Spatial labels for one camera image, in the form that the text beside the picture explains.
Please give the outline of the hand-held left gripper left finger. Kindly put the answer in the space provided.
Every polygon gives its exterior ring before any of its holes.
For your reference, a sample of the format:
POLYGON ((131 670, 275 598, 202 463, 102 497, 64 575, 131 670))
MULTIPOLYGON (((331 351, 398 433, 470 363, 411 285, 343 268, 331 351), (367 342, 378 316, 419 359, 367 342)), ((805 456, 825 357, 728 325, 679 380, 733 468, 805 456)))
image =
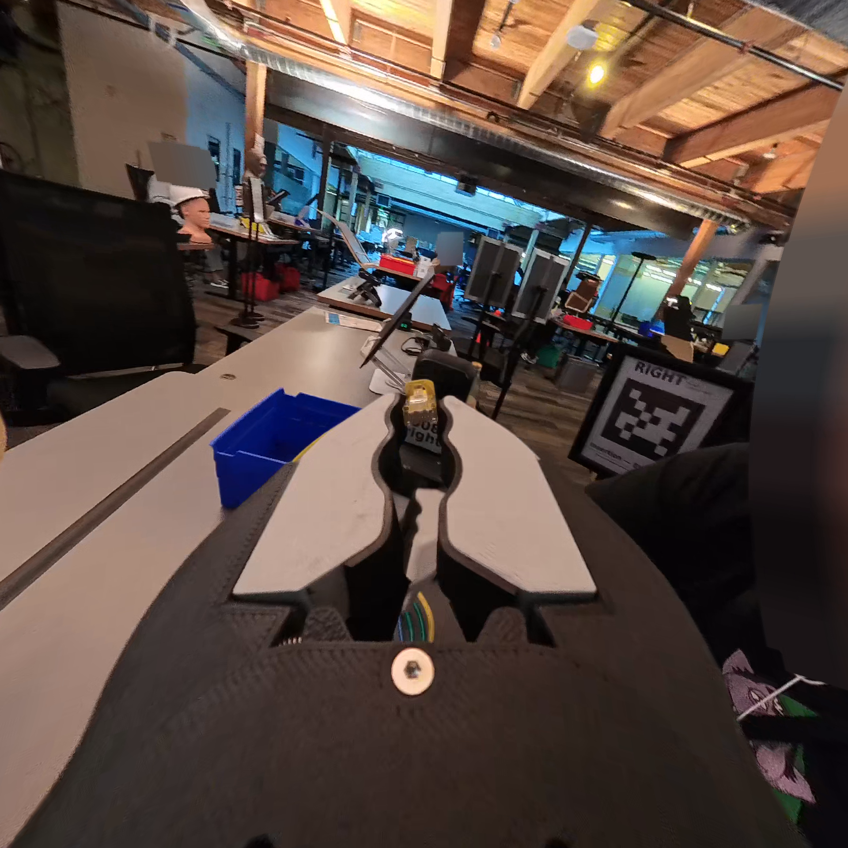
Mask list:
POLYGON ((295 463, 234 595, 295 595, 383 548, 397 525, 379 456, 400 396, 386 394, 316 440, 295 463))

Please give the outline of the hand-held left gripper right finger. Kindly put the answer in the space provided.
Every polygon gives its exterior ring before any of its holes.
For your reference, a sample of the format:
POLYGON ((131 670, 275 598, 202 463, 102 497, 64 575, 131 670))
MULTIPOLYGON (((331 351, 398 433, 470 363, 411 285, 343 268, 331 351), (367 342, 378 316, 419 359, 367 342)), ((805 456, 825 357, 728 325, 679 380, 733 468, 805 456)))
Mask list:
POLYGON ((442 409, 454 469, 441 503, 443 550, 509 594, 596 595, 536 454, 458 398, 442 409))

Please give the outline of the tilted dark screen on stand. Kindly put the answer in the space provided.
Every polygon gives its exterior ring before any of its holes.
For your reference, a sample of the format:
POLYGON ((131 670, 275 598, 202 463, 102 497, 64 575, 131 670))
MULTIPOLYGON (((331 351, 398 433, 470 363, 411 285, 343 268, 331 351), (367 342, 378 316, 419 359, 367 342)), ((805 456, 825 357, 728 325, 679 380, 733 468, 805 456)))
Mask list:
POLYGON ((374 361, 376 369, 381 371, 387 378, 390 391, 395 391, 400 394, 405 393, 405 386, 409 378, 409 368, 400 364, 396 359, 388 357, 388 364, 380 358, 380 352, 386 344, 387 339, 399 328, 400 323, 407 315, 411 315, 416 302, 422 295, 424 290, 429 286, 434 277, 435 268, 431 266, 425 276, 417 283, 412 292, 409 294, 405 302, 398 308, 394 315, 382 325, 382 329, 377 335, 374 342, 368 347, 364 356, 364 360, 360 368, 365 367, 368 363, 374 361))

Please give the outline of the blue plastic bin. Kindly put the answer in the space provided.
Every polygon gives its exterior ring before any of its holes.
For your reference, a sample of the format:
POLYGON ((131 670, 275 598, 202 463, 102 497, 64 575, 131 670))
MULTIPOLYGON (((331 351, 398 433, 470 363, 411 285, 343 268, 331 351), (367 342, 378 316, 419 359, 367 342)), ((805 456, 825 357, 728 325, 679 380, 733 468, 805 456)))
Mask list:
POLYGON ((211 443, 222 508, 233 510, 359 408, 278 388, 211 443))

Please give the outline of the grey panel on stand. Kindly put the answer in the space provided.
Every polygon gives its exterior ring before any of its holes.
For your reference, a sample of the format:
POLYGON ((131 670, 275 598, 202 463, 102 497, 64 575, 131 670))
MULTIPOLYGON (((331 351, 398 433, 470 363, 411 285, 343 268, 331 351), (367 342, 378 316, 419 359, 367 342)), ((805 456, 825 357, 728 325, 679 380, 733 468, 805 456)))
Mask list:
POLYGON ((567 278, 570 264, 570 260, 563 256, 534 248, 510 317, 521 322, 545 324, 567 278))
POLYGON ((522 254, 520 246, 483 236, 464 287, 464 299, 503 309, 510 299, 522 254))

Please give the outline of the black framed marker tag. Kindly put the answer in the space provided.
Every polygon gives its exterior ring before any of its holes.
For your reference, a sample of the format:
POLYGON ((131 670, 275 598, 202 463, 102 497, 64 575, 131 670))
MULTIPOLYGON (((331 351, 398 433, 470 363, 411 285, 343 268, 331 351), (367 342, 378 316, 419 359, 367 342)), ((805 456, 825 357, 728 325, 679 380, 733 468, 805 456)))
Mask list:
POLYGON ((568 457, 600 479, 747 442, 754 383, 658 350, 616 344, 568 457))

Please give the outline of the mannequin head with hard hat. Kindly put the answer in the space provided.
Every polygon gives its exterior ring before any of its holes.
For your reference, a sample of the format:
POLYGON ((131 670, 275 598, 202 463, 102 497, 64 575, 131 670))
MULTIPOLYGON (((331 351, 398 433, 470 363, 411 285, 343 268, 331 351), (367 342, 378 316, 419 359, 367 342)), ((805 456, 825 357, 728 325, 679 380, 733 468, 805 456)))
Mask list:
POLYGON ((207 194, 195 186, 171 185, 170 199, 180 221, 178 239, 190 245, 209 248, 213 239, 207 232, 210 208, 207 194))

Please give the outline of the black mesh office chair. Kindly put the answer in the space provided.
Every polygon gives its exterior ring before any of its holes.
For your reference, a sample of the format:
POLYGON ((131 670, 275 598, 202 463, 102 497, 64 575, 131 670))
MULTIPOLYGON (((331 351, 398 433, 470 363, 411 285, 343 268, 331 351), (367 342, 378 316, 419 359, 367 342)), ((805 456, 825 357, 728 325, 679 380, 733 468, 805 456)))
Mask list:
POLYGON ((62 422, 175 371, 197 324, 163 207, 2 170, 2 412, 62 422))

